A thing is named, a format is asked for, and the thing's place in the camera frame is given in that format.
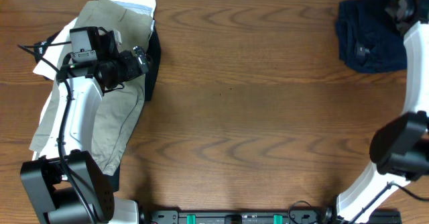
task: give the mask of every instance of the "wooden table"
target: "wooden table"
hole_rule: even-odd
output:
[[[34,223],[19,170],[52,82],[16,47],[46,39],[89,0],[0,6],[0,222]],[[162,62],[122,161],[117,196],[146,209],[325,205],[369,161],[374,132],[400,114],[406,72],[359,74],[338,58],[342,0],[157,0]],[[410,189],[428,196],[429,180]],[[406,223],[428,206],[395,193]]]

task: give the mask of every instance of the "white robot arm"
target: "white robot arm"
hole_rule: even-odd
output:
[[[70,30],[73,52],[56,69],[60,100],[50,138],[40,158],[21,168],[24,188],[41,223],[139,223],[137,203],[114,197],[107,177],[91,157],[103,95],[150,67],[140,46],[134,47],[134,54],[118,52],[118,34],[101,27]],[[72,187],[56,190],[53,185],[62,180]]]
[[[402,115],[420,111],[429,113],[429,24],[417,21],[404,35],[404,46],[408,71],[406,100]],[[423,125],[422,129],[426,132],[427,124]],[[345,221],[366,223],[372,212],[398,189],[396,185],[386,188],[388,184],[406,186],[409,183],[410,178],[403,172],[391,173],[390,171],[381,174],[377,164],[371,161],[352,186],[337,197],[336,213]]]

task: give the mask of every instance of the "camera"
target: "camera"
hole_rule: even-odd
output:
[[[121,34],[103,27],[80,27],[70,30],[72,52],[62,62],[57,81],[72,77],[95,77],[103,92],[114,89],[122,82],[133,80],[150,70],[149,56],[141,46],[121,53]]]

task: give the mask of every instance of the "dark blue cloth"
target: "dark blue cloth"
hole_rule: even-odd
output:
[[[404,40],[384,10],[389,1],[348,0],[340,3],[335,25],[340,59],[357,72],[378,73],[407,68]],[[367,53],[357,54],[359,49],[367,49]]]

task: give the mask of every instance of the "black cable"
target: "black cable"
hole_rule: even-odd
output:
[[[298,224],[295,220],[294,220],[294,218],[292,218],[291,217],[291,215],[290,215],[290,212],[292,211],[292,209],[297,205],[297,204],[299,204],[299,203],[305,203],[305,204],[307,204],[310,208],[312,207],[311,205],[310,205],[310,203],[308,203],[308,202],[306,202],[306,201],[297,201],[297,202],[295,202],[290,208],[289,208],[289,210],[288,210],[288,217],[289,217],[289,220],[291,221],[291,222],[293,222],[293,223],[295,223],[295,224]]]
[[[70,59],[72,58],[72,53],[69,52],[65,57],[62,59],[62,65],[67,65],[70,62]],[[69,67],[67,68],[67,73],[70,74],[72,77],[76,77],[76,75],[73,73],[72,69]]]
[[[65,44],[71,44],[72,42],[60,42],[60,43],[54,43],[54,44],[39,44],[39,45],[32,45],[32,46],[23,46],[23,47],[26,47],[26,48],[37,48],[37,47],[44,47],[44,46],[47,46],[47,47],[49,47],[49,46],[62,46],[62,45],[65,45]]]
[[[105,32],[106,34],[108,34],[109,32],[105,29],[105,28],[103,28],[103,27],[98,27],[98,29],[99,30],[101,30],[102,32]]]
[[[387,190],[389,190],[391,188],[391,184],[387,183],[387,185],[383,188],[383,190],[381,190],[369,203],[366,207],[363,207],[361,211],[359,211],[359,213],[357,213],[357,215],[355,215],[355,217],[353,217],[353,219],[349,222],[349,224],[354,224],[356,222],[356,220],[361,217],[361,215],[363,213],[365,213],[365,211],[367,211],[367,209],[369,209],[369,207],[371,207],[372,205],[374,205],[375,201],[377,201]]]
[[[119,83],[122,87],[121,88],[115,88],[115,89],[110,89],[110,90],[105,90],[105,93],[110,93],[113,92],[114,90],[121,90],[125,88],[125,85],[123,83]]]
[[[369,207],[371,207],[372,205],[374,205],[375,201],[377,201],[387,190],[389,190],[392,186],[396,186],[398,187],[400,190],[404,191],[406,194],[408,194],[409,196],[411,196],[412,198],[419,200],[419,201],[424,201],[424,202],[429,202],[429,198],[423,198],[423,197],[419,197],[418,195],[412,193],[411,191],[409,191],[407,188],[402,187],[394,182],[390,182],[387,183],[386,186],[383,188],[383,190],[381,190],[375,197],[374,199],[372,199],[372,201],[370,203],[368,203],[368,205],[364,208],[362,208],[361,211],[359,211],[359,213],[357,213],[357,215],[355,217],[353,217],[353,219],[349,222],[349,224],[354,224],[356,222],[356,220],[363,214],[365,213],[365,211],[367,209],[369,209]]]
[[[18,47],[20,47],[22,50],[24,50],[24,51],[26,51],[26,52],[28,52],[28,53],[30,53],[32,55],[36,55],[36,56],[40,57],[41,60],[43,60],[49,66],[51,66],[57,73],[60,72],[51,62],[49,62],[48,60],[46,60],[43,56],[40,56],[39,54],[37,54],[35,52],[32,52],[31,50],[29,50],[25,46],[18,45]],[[60,157],[61,167],[62,167],[64,173],[66,174],[68,181],[72,185],[72,188],[74,189],[75,193],[77,194],[80,203],[82,203],[83,207],[85,208],[86,213],[88,213],[90,222],[92,224],[96,224],[97,220],[95,219],[95,216],[94,216],[93,212],[89,208],[89,205],[88,205],[87,201],[85,200],[82,192],[80,191],[78,185],[74,181],[73,176],[71,175],[71,173],[70,173],[70,171],[68,169],[67,163],[66,163],[66,161],[64,159],[64,153],[63,153],[63,148],[64,148],[64,128],[66,127],[66,120],[67,120],[67,116],[68,116],[68,110],[70,108],[70,104],[71,104],[71,100],[72,100],[72,91],[70,90],[70,85],[68,84],[67,80],[64,81],[64,84],[66,85],[66,88],[67,88],[67,102],[66,102],[66,108],[64,109],[64,114],[63,114],[62,120],[61,120],[60,133],[59,133],[58,139],[57,139],[57,143],[58,143],[58,155]]]
[[[411,196],[412,198],[418,200],[418,201],[424,201],[424,202],[429,202],[429,198],[426,197],[419,197],[418,195],[412,193],[411,191],[409,191],[407,188],[402,187],[396,183],[391,183],[392,186],[396,186],[398,187],[400,190],[404,191],[406,194],[408,194],[409,196]]]
[[[19,48],[21,48],[23,51],[32,54],[33,56],[37,56],[38,58],[40,58],[41,61],[45,62],[46,64],[48,64],[48,66],[52,67],[52,69],[55,70],[55,72],[59,73],[60,70],[58,70],[58,68],[56,68],[56,66],[54,66],[51,62],[49,62],[48,60],[46,60],[42,55],[32,52],[30,49],[26,48],[25,46],[22,45],[18,45]]]

